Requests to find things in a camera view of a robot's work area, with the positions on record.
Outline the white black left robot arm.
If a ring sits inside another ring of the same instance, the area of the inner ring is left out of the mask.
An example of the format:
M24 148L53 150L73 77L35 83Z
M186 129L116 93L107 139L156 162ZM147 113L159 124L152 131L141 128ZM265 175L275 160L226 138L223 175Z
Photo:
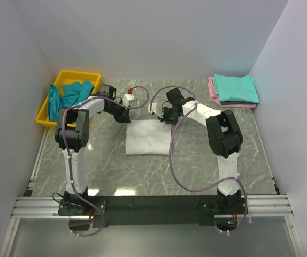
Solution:
M85 100L59 109L55 141L64 155L66 169L66 189L60 201L62 210L77 215L93 210L83 167L89 141L89 119L105 112L118 123L130 122L128 106L135 100L132 90L123 97L117 97L116 91L111 85L102 85L99 92L90 94Z

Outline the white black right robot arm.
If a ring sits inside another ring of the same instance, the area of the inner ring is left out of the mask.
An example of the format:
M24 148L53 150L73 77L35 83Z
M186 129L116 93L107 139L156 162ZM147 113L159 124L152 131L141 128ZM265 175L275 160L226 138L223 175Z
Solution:
M230 110L220 111L199 103L195 98L184 97L180 87L170 87L166 93L167 101L171 107L158 108L150 103L149 111L158 116L160 122L178 126L184 119L190 118L206 127L211 150L217 156L219 181L213 186L201 190L187 189L181 183L180 187L189 192L204 192L217 187L217 198L214 211L217 213L231 213L239 204L243 203L241 197L244 189L238 182L237 163L243 135Z

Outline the white t shirt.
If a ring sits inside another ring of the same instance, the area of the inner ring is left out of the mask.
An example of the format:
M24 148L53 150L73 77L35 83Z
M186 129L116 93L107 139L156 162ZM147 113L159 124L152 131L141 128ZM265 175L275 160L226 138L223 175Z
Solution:
M126 155L168 155L171 126L159 120L133 120L126 128Z

